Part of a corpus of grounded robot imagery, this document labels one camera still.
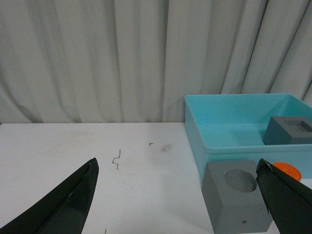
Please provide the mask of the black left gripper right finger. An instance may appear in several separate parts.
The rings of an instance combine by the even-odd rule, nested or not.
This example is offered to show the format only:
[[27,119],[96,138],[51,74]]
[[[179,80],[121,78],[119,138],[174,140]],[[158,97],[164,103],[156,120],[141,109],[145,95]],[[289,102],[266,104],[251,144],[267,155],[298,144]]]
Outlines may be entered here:
[[279,168],[260,159],[256,181],[281,234],[312,232],[312,190]]

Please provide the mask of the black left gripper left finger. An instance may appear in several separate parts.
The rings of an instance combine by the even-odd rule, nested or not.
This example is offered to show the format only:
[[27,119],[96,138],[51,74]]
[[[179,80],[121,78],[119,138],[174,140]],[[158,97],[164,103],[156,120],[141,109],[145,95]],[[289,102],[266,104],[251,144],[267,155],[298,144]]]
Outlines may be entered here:
[[2,234],[80,234],[98,179],[98,161],[83,164],[28,210],[0,229]]

